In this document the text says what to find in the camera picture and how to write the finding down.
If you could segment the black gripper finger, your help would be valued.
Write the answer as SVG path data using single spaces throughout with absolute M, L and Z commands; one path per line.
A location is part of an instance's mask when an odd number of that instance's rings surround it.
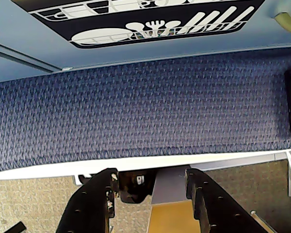
M 83 184 L 69 199 L 58 233 L 109 233 L 119 192 L 118 170 L 107 168 Z
M 202 233 L 265 233 L 266 230 L 203 171 L 185 171 L 186 198 Z

